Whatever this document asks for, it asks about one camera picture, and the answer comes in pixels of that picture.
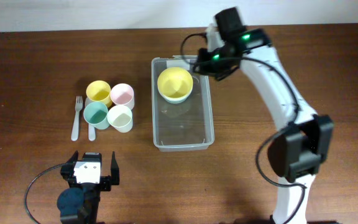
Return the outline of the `yellow plastic bowl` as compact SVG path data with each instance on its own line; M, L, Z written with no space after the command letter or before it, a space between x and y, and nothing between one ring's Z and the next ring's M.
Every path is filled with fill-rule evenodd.
M193 77L180 67L166 68L157 79L158 91L164 95L178 98L193 90Z

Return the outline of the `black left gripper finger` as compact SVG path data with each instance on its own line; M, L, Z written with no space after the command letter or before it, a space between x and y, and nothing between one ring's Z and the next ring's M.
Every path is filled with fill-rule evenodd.
M75 166L78 160L78 151L75 151L73 155L66 161L65 165L63 166L64 170L71 170Z
M115 152L112 152L111 157L111 177L112 179L119 179L119 166L116 160Z

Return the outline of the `pink plastic cup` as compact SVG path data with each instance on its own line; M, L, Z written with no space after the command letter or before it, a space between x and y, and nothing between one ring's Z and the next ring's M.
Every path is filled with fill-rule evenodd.
M110 97L115 105L124 105L130 110L132 110L135 106L134 90L126 83L115 85L111 89Z

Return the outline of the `white plastic cup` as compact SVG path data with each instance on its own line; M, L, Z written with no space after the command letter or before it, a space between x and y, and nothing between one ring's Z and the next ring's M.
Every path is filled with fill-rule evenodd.
M124 105L113 106L107 115L109 124L120 133L127 133L133 127L132 110Z

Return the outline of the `yellow plastic cup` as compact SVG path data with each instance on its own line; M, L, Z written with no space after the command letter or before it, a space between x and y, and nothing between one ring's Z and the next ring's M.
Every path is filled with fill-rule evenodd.
M86 88L86 95L91 101L103 103L108 108L112 105L110 92L110 85L102 80L93 81Z

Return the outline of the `green plastic cup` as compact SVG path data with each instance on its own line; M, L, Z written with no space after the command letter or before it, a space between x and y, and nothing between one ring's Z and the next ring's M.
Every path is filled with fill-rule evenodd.
M110 127L107 119L108 108L104 103L92 102L85 107L85 121L96 129L104 130Z

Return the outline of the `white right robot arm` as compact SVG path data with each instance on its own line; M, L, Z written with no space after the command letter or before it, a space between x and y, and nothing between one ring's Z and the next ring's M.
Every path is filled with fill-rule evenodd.
M270 222L306 223L308 195L328 157L334 123L305 101L263 29L249 30L235 7L217 13L214 20L203 33L208 46L199 49L193 71L221 81L240 70L253 83L277 129L255 155L260 169L260 153L266 148L270 166L278 176L274 181L261 175L278 188Z

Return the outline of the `white plastic spoon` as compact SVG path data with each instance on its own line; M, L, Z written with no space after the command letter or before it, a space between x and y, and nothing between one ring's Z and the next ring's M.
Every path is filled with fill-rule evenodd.
M92 103L92 101L89 98L86 98L85 106L88 106L90 103ZM90 141L94 141L96 139L96 131L95 131L95 128L91 124L88 125L88 139Z

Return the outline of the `white plastic fork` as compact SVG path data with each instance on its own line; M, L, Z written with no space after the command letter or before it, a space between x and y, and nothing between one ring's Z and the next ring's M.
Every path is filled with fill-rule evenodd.
M79 124L80 124L80 111L83 109L83 98L82 96L76 97L75 102L75 117L73 121L73 127L71 130L71 140L76 141L79 136Z

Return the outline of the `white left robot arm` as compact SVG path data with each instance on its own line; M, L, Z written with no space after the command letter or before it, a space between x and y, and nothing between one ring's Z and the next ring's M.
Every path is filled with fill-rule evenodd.
M113 185L120 184L119 166L115 153L111 156L111 174L101 175L102 155L86 152L81 160L76 151L60 169L69 188L57 199L62 223L96 223L101 192L111 191Z

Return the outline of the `clear plastic container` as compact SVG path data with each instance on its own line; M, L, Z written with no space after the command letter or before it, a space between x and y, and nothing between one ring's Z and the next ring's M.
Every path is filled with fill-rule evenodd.
M155 146L162 152L197 151L214 142L214 122L209 78L192 73L193 91L182 103L172 104L158 92L157 79L168 67L192 66L179 55L151 61L152 121Z

